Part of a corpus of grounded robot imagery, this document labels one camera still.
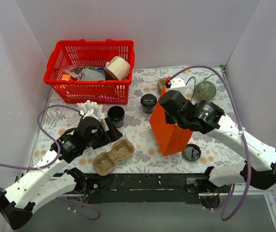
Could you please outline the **black printed coffee cup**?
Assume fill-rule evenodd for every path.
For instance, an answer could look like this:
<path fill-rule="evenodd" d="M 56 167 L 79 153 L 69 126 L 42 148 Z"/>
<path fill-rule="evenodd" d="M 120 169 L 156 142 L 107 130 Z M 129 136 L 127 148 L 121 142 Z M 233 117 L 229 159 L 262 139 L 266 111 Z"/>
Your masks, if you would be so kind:
<path fill-rule="evenodd" d="M 107 112 L 108 117 L 116 128 L 123 127 L 125 111 L 121 106 L 112 106 Z"/>

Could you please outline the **black coffee cup lid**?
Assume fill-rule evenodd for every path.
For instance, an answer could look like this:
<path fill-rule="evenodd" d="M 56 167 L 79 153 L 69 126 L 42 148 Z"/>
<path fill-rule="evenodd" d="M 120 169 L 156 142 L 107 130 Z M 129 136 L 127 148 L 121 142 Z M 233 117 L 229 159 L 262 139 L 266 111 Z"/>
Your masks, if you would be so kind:
<path fill-rule="evenodd" d="M 201 150 L 195 144 L 187 144 L 181 154 L 187 161 L 197 161 L 201 157 Z"/>

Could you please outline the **orange paper bag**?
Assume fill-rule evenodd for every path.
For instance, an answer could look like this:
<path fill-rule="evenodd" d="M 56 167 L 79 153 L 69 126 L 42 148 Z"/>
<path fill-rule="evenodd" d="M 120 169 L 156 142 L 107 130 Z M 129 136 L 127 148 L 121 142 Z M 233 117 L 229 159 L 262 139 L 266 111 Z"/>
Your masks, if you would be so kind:
<path fill-rule="evenodd" d="M 150 125 L 163 156 L 184 151 L 193 134 L 193 131 L 182 129 L 177 124 L 167 124 L 165 111 L 159 103 L 154 108 Z"/>

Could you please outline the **red plastic shopping basket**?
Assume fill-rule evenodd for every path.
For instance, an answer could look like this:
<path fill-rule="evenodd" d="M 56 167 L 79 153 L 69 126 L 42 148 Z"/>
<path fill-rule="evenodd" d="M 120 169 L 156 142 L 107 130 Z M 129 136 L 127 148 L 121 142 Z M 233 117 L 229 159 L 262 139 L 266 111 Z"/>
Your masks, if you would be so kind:
<path fill-rule="evenodd" d="M 127 104 L 134 63 L 132 40 L 62 40 L 48 60 L 44 82 L 66 103 Z"/>

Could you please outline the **transparent dark cup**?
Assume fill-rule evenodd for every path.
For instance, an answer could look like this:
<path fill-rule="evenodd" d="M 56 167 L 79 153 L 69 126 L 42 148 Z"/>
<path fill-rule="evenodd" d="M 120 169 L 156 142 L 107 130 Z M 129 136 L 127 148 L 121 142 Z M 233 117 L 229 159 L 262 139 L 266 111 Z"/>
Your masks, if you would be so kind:
<path fill-rule="evenodd" d="M 156 104 L 147 105 L 145 103 L 141 103 L 141 105 L 142 105 L 143 112 L 146 113 L 146 114 L 152 114 L 153 111 L 154 111 L 154 108 L 156 106 Z"/>

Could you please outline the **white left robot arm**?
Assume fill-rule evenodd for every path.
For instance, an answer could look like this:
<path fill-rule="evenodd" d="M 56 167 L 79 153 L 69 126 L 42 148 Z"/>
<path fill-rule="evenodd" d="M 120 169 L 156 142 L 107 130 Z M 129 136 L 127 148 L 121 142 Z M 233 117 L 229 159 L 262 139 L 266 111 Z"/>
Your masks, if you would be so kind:
<path fill-rule="evenodd" d="M 66 170 L 53 180 L 53 176 L 88 149 L 97 149 L 115 142 L 123 135 L 112 123 L 108 126 L 94 117 L 80 119 L 76 128 L 66 130 L 53 143 L 37 165 L 11 186 L 0 190 L 0 213 L 17 230 L 29 222 L 33 214 L 46 203 L 68 192 L 81 193 L 87 185 L 87 177 L 78 168 Z"/>

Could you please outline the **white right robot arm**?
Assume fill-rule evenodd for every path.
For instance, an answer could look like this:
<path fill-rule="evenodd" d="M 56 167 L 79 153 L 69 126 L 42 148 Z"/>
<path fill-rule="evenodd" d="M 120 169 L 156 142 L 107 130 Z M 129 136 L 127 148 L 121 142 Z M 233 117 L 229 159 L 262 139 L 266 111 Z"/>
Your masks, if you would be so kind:
<path fill-rule="evenodd" d="M 190 187 L 197 192 L 213 192 L 217 188 L 249 182 L 252 187 L 266 190 L 276 183 L 276 148 L 266 145 L 237 124 L 210 101 L 192 104 L 184 97 L 185 82 L 168 79 L 168 87 L 159 99 L 165 111 L 166 123 L 197 131 L 214 138 L 245 159 L 224 167 L 208 167 L 200 180 Z"/>

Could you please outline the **green netted melon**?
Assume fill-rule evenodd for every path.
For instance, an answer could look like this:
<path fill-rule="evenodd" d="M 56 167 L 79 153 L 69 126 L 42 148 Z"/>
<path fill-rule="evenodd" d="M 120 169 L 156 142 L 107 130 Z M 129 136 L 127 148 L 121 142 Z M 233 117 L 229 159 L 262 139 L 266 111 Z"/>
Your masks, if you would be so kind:
<path fill-rule="evenodd" d="M 212 82 L 210 82 L 208 79 L 211 78 L 212 76 L 215 76 L 216 74 L 212 74 L 208 77 L 205 77 L 201 82 L 199 82 L 196 86 L 195 86 L 195 90 L 194 90 L 194 97 L 197 100 L 206 100 L 206 101 L 210 101 L 212 100 L 217 93 L 217 89 L 215 84 L 213 84 Z"/>

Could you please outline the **floral table mat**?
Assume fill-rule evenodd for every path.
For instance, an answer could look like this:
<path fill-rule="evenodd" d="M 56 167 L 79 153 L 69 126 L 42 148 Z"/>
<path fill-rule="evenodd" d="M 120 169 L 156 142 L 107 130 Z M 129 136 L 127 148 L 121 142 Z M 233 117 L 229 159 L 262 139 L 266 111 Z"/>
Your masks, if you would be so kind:
<path fill-rule="evenodd" d="M 140 99 L 145 94 L 153 94 L 158 98 L 160 95 L 158 80 L 172 76 L 182 68 L 137 68 L 133 70 L 132 82 L 129 86 L 128 104 L 121 106 L 125 110 L 125 118 L 124 125 L 119 131 L 123 134 L 123 138 L 134 145 L 135 152 L 128 159 L 119 162 L 113 173 L 203 173 L 209 166 L 221 167 L 244 161 L 241 156 L 219 141 L 198 132 L 194 132 L 188 142 L 197 145 L 201 150 L 201 157 L 197 161 L 185 160 L 181 152 L 165 157 L 162 155 L 149 123 L 150 115 L 143 112 Z M 193 76 L 196 78 L 196 83 L 199 83 L 212 74 L 214 73 L 210 70 L 196 68 L 187 70 L 178 77 L 186 82 Z M 222 108 L 236 122 L 229 96 L 221 80 L 216 75 L 208 80 L 215 84 L 217 89 L 212 102 Z M 73 110 L 53 107 L 45 113 L 43 128 L 57 139 L 65 130 L 76 127 L 79 119 L 77 112 Z M 39 162 L 52 142 L 44 133 L 40 132 L 27 166 L 31 167 Z M 100 153 L 109 151 L 112 144 L 96 150 L 87 149 L 83 155 L 72 161 L 60 173 L 73 167 L 79 168 L 84 173 L 95 173 L 92 165 L 93 160 Z"/>

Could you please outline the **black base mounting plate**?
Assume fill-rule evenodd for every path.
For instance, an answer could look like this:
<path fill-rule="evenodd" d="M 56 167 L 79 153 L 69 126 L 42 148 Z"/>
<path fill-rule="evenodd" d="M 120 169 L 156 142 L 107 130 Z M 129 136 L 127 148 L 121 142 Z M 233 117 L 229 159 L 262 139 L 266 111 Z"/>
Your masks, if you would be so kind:
<path fill-rule="evenodd" d="M 228 186 L 219 190 L 197 189 L 202 174 L 87 174 L 80 194 L 89 204 L 100 203 L 187 203 L 199 204 L 200 194 L 216 197 L 227 193 Z"/>

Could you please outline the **brown cardboard cup carrier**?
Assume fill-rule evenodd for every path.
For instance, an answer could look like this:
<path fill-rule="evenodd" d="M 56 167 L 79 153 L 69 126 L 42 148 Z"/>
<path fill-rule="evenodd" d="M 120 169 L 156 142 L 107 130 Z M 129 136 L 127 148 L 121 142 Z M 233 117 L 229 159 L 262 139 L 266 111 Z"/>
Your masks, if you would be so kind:
<path fill-rule="evenodd" d="M 161 93 L 165 88 L 166 88 L 166 81 L 168 78 L 161 78 L 158 80 L 158 89 L 159 89 L 159 93 Z"/>

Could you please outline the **orange snack box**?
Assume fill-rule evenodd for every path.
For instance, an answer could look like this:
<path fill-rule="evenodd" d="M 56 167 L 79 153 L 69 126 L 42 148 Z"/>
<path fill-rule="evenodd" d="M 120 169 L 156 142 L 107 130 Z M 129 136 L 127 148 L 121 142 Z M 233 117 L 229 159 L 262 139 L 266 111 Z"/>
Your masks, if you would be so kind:
<path fill-rule="evenodd" d="M 61 77 L 61 80 L 62 81 L 71 81 L 72 78 L 69 74 L 63 74 L 62 77 Z"/>

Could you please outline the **grey wrapped package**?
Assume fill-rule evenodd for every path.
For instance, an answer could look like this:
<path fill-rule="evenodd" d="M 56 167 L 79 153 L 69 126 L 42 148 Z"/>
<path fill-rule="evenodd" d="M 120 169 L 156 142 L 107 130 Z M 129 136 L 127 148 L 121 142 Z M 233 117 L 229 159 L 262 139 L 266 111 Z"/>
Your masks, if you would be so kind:
<path fill-rule="evenodd" d="M 81 70 L 78 76 L 79 81 L 100 81 L 105 80 L 105 75 L 102 72 L 84 68 Z"/>

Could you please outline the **beige paper wrapped roll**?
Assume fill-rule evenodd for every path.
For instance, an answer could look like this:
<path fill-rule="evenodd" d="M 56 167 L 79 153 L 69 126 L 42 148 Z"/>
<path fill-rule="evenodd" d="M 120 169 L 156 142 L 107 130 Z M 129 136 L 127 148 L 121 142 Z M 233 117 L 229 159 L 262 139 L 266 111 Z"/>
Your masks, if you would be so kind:
<path fill-rule="evenodd" d="M 130 64 L 122 57 L 116 56 L 106 63 L 103 72 L 106 80 L 123 81 L 130 72 Z"/>

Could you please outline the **aluminium frame rail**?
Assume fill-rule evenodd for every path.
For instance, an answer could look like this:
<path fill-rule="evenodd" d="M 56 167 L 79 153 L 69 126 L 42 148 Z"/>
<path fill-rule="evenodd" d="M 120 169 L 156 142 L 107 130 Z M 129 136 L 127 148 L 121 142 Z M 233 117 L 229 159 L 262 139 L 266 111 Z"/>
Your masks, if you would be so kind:
<path fill-rule="evenodd" d="M 276 202 L 270 190 L 252 189 L 237 214 L 228 221 L 221 210 L 227 193 L 199 195 L 199 204 L 100 203 L 94 209 L 54 200 L 21 228 L 23 232 L 276 232 Z"/>

